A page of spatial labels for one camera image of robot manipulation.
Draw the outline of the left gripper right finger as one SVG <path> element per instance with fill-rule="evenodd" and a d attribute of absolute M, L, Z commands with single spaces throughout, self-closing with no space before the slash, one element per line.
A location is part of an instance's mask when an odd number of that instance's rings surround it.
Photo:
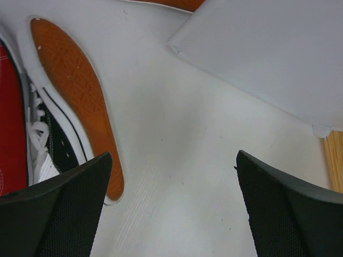
<path fill-rule="evenodd" d="M 258 256 L 342 256 L 342 194 L 240 150 L 238 182 Z"/>

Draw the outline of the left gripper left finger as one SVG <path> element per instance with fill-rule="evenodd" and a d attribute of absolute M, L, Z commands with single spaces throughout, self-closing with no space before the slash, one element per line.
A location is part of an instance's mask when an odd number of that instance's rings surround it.
<path fill-rule="evenodd" d="M 1 256 L 89 256 L 111 168 L 103 153 L 1 197 Z"/>

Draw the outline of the white cabinet door panel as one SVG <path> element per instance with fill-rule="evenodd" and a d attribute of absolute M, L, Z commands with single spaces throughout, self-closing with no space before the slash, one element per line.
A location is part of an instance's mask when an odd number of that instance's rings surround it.
<path fill-rule="evenodd" d="M 205 1 L 168 43 L 316 136 L 342 130 L 342 1 Z"/>

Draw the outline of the wooden shoe cabinet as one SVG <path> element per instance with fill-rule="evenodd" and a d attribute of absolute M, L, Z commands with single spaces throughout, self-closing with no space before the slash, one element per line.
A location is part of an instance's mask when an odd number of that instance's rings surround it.
<path fill-rule="evenodd" d="M 342 193 L 342 132 L 332 131 L 323 142 L 331 187 Z"/>

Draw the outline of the red sneaker upper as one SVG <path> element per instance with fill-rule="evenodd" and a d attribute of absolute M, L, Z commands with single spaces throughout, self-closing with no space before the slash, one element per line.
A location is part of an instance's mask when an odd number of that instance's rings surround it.
<path fill-rule="evenodd" d="M 1 197 L 28 185 L 27 79 L 14 39 L 1 26 Z"/>

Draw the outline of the black sneaker on side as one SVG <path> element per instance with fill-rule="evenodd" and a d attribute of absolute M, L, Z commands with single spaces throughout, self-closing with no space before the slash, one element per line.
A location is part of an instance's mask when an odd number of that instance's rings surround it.
<path fill-rule="evenodd" d="M 66 134 L 79 164 L 104 153 L 113 164 L 104 200 L 118 202 L 124 176 L 101 84 L 80 46 L 46 18 L 30 16 L 18 32 L 24 67 Z"/>

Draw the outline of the overturned grey sneaker orange sole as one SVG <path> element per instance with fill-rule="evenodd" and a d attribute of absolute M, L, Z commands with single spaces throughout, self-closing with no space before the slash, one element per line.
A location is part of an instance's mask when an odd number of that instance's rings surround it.
<path fill-rule="evenodd" d="M 154 4 L 187 13 L 194 13 L 205 0 L 128 0 L 128 2 Z"/>

